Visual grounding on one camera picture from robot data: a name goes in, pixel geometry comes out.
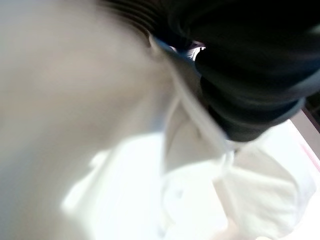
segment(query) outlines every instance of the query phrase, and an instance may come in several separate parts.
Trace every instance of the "white fabric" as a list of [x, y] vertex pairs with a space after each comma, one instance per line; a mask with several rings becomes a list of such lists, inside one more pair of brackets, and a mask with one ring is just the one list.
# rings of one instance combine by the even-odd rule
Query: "white fabric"
[[189, 64], [94, 7], [42, 4], [0, 3], [0, 239], [211, 240], [294, 227], [314, 190], [303, 155], [276, 150], [271, 131], [232, 166]]

